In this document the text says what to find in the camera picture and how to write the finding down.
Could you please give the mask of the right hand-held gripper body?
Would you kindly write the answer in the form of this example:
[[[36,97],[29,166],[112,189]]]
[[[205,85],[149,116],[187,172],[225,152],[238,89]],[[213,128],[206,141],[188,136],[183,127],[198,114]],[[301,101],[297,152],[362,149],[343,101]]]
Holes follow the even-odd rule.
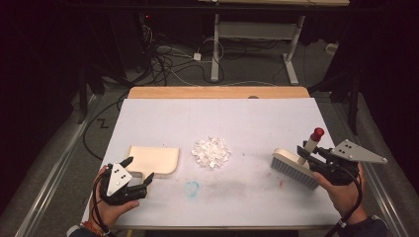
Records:
[[[321,174],[332,185],[350,185],[358,178],[358,163],[386,164],[387,159],[346,139],[334,148],[317,147],[315,152],[325,159],[324,162],[309,156],[309,161],[321,162],[325,171]]]

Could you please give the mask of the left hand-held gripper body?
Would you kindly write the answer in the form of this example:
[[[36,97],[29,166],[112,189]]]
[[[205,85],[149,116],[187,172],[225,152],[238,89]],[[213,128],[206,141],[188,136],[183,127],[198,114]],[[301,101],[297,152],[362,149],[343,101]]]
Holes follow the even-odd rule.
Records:
[[[109,205],[122,205],[145,198],[147,184],[130,186],[132,175],[121,164],[110,164],[100,182],[100,198]]]

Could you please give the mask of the cream brush with grey bristles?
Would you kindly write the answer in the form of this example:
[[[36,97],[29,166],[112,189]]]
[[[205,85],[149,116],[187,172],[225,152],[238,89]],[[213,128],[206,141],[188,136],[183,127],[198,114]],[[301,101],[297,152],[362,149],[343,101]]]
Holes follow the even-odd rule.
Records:
[[[312,154],[323,134],[324,130],[321,127],[317,127],[303,143],[302,153]],[[272,156],[271,167],[273,169],[289,176],[311,190],[315,190],[318,187],[317,182],[312,177],[308,161],[301,155],[295,155],[286,149],[277,148]]]

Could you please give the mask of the cream dustpan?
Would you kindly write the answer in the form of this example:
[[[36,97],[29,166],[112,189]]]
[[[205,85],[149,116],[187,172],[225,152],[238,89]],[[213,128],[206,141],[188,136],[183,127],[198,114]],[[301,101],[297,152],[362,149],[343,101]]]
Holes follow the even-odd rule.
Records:
[[[127,156],[132,157],[132,162],[126,169],[143,178],[151,173],[168,175],[177,168],[179,155],[179,148],[131,146]]]

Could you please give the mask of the pile of clear plastic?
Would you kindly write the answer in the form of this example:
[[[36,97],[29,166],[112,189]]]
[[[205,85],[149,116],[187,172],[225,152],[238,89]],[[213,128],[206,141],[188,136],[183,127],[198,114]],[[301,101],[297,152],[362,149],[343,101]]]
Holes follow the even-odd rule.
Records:
[[[196,162],[201,167],[210,169],[223,166],[229,160],[230,154],[225,140],[218,137],[198,140],[191,150],[191,155]]]

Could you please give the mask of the person's left hand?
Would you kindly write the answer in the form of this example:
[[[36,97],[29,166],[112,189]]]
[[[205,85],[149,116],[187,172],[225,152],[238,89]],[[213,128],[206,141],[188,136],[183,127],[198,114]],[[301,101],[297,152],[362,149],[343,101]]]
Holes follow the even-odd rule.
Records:
[[[88,221],[99,231],[102,231],[101,224],[105,225],[108,229],[111,229],[123,214],[139,206],[138,200],[131,200],[123,205],[109,205],[105,201],[102,201],[100,198],[100,176],[106,170],[107,167],[103,166],[96,176],[93,185],[95,192],[92,194],[89,203]]]

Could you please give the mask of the person's right hand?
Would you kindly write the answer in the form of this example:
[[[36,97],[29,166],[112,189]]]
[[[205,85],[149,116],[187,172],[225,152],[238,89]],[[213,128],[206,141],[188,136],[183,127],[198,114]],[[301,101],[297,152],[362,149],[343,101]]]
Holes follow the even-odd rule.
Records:
[[[313,172],[312,177],[329,195],[335,209],[344,217],[351,212],[351,209],[356,205],[358,198],[358,189],[355,183],[349,186],[333,186],[320,173]],[[346,226],[358,224],[368,218],[363,204],[354,210],[351,217],[346,221]]]

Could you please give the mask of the black stand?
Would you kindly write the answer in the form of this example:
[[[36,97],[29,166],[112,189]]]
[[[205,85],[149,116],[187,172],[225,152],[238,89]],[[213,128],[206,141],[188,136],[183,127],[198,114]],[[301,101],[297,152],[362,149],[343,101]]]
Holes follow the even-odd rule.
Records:
[[[335,76],[325,78],[307,89],[309,94],[314,92],[328,92],[332,103],[349,103],[348,126],[357,135],[357,113],[360,91],[360,78],[357,72],[341,72]]]
[[[94,95],[103,95],[105,93],[105,87],[102,82],[103,76],[111,78],[113,81],[116,81],[118,84],[127,88],[132,88],[134,86],[132,82],[129,82],[126,78],[118,75],[112,70],[105,69],[104,67],[95,63],[85,63],[78,73],[78,95],[80,108],[80,116],[77,122],[78,124],[81,124],[83,121],[85,121],[88,114],[87,87],[90,87]]]

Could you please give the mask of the metal floor rail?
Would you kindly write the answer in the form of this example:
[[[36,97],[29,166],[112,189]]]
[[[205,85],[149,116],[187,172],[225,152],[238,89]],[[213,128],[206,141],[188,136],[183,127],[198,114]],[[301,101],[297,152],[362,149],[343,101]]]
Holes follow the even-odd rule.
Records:
[[[72,159],[74,149],[79,143],[82,134],[86,130],[87,123],[92,117],[92,114],[97,109],[101,99],[101,96],[92,95],[88,100],[87,114],[85,116],[81,116],[77,123],[75,123],[71,132],[71,137],[67,139],[66,146],[51,165],[51,169],[42,185],[42,188],[40,189],[37,197],[34,199],[31,208],[29,209],[14,237],[34,236],[34,233],[38,228],[42,217],[46,212],[49,203],[51,202]]]
[[[332,107],[334,118],[328,118],[326,123],[335,143],[348,138],[387,159],[384,165],[363,165],[367,178],[364,197],[367,211],[385,220],[389,228],[387,237],[414,237],[415,227],[410,223],[409,207],[415,207],[416,196],[381,137],[367,104],[363,100],[358,102],[356,133],[348,124],[349,106],[332,103]]]

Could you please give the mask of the white frame desk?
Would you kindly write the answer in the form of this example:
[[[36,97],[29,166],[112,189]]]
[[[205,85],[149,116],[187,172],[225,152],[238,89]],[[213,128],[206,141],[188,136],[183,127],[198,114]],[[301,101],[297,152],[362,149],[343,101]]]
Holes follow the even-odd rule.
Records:
[[[215,7],[226,7],[249,5],[255,8],[257,5],[273,9],[274,7],[297,7],[308,9],[313,7],[347,7],[349,0],[200,0],[201,2],[212,2]],[[293,54],[299,39],[305,14],[299,14],[292,23],[257,23],[255,20],[232,21],[222,20],[219,13],[214,14],[213,41],[211,57],[211,82],[219,82],[221,76],[220,61],[224,53],[221,39],[251,39],[251,40],[289,40],[291,42],[288,52],[282,54],[282,61],[285,66],[288,78],[292,85],[297,85],[298,80],[293,68]]]

